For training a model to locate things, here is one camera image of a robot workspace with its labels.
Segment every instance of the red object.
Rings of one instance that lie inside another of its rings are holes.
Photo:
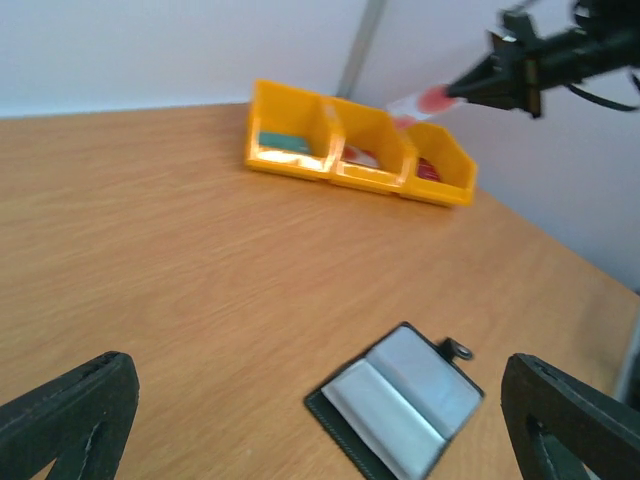
[[[411,115],[402,115],[401,117],[397,117],[393,119],[393,124],[396,126],[398,130],[404,130],[405,128],[409,128],[411,125],[416,123],[417,120]]]
[[[416,175],[418,178],[422,178],[423,180],[432,180],[434,182],[440,182],[440,175],[428,161],[424,158],[418,160],[418,170],[416,171]]]
[[[447,86],[431,87],[418,98],[418,110],[422,113],[440,113],[456,104],[455,98],[447,97]]]
[[[358,152],[356,152],[356,150],[349,145],[345,145],[344,150],[342,151],[342,158],[347,161],[355,160],[356,158],[358,158]]]

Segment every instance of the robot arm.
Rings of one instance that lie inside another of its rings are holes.
[[[537,36],[523,7],[501,13],[503,35],[491,33],[493,52],[447,89],[449,97],[542,116],[541,93],[566,86],[573,93],[620,111],[638,107],[596,97],[575,86],[623,67],[640,67],[640,0],[577,0],[575,25]],[[636,88],[640,81],[631,75]]]

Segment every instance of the wood grain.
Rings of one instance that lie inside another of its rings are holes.
[[[484,192],[467,209],[246,171],[245,106],[0,122],[0,402],[107,350],[119,478],[360,478],[302,397],[410,321],[487,392],[434,479],[517,478],[508,356],[611,391],[635,295]]]

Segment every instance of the wallet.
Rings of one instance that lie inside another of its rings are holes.
[[[482,403],[472,353],[404,322],[342,365],[305,406],[368,480],[422,480]]]

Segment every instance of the white wall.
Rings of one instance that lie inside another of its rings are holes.
[[[488,50],[485,30],[508,1],[388,2],[354,99],[382,106],[446,82]],[[568,1],[532,10],[549,34],[569,22]],[[592,90],[640,103],[622,73]],[[640,286],[640,114],[590,104],[565,90],[546,117],[465,105],[438,117],[480,166],[480,185],[626,285]]]
[[[0,116],[335,93],[365,0],[0,2]]]

